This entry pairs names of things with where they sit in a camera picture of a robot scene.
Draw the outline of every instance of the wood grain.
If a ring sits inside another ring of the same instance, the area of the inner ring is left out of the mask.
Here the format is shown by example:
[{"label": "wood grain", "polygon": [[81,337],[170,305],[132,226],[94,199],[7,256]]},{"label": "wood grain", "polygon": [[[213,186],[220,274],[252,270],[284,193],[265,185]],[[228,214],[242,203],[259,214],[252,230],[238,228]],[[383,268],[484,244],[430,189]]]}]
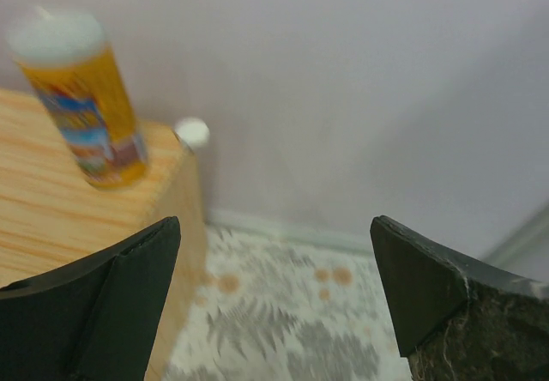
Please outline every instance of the wood grain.
[{"label": "wood grain", "polygon": [[143,121],[148,173],[129,188],[97,190],[33,96],[0,90],[0,128],[0,287],[178,216],[181,248],[147,372],[147,381],[160,380],[207,251],[196,157],[169,127]]}]

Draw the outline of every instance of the white wall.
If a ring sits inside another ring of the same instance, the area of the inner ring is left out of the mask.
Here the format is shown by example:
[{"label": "white wall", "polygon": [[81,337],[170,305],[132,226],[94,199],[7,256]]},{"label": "white wall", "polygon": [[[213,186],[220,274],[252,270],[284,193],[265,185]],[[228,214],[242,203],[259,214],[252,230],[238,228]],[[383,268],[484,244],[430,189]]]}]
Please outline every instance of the white wall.
[{"label": "white wall", "polygon": [[212,209],[386,214],[480,256],[549,197],[549,0],[0,0],[0,25],[34,3],[97,14],[142,114],[208,120]]},{"label": "white wall", "polygon": [[522,254],[506,269],[514,274],[549,282],[549,237]]}]

